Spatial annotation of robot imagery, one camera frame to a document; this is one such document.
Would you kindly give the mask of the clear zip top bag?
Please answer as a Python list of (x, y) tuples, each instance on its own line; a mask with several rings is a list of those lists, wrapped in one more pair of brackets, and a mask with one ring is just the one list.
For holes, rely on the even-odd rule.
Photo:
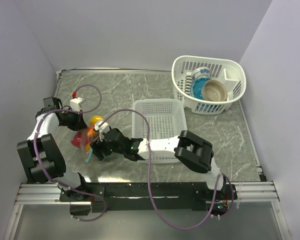
[(81, 139), (80, 139), (80, 149), (81, 149), (81, 154), (82, 154), (82, 157), (83, 159), (85, 160), (85, 162), (89, 162), (92, 154), (93, 154), (93, 150), (92, 150), (92, 147), (91, 147), (91, 143), (96, 140), (98, 137), (94, 138), (94, 139), (89, 139), (87, 137), (87, 128), (83, 129), (83, 130), (80, 130), (80, 131), (77, 131), (77, 132), (82, 132), (82, 136), (81, 136)]

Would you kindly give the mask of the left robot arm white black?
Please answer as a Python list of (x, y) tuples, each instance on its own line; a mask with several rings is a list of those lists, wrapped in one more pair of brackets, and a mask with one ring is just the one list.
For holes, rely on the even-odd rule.
[(90, 189), (80, 173), (67, 170), (53, 133), (59, 126), (72, 131), (87, 128), (81, 113), (83, 101), (76, 97), (70, 105), (63, 105), (57, 97), (45, 98), (44, 107), (35, 115), (33, 132), (16, 146), (28, 183), (55, 183), (63, 194), (75, 201), (86, 200)]

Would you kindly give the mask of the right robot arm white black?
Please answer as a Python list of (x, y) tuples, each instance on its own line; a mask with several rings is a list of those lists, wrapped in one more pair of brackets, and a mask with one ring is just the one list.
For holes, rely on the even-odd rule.
[(90, 143), (89, 154), (102, 161), (112, 153), (132, 162), (177, 159), (189, 170), (203, 175), (203, 196), (210, 195), (218, 201), (226, 195), (226, 180), (215, 162), (213, 145), (188, 130), (174, 137), (153, 140), (128, 138), (117, 128), (101, 130)]

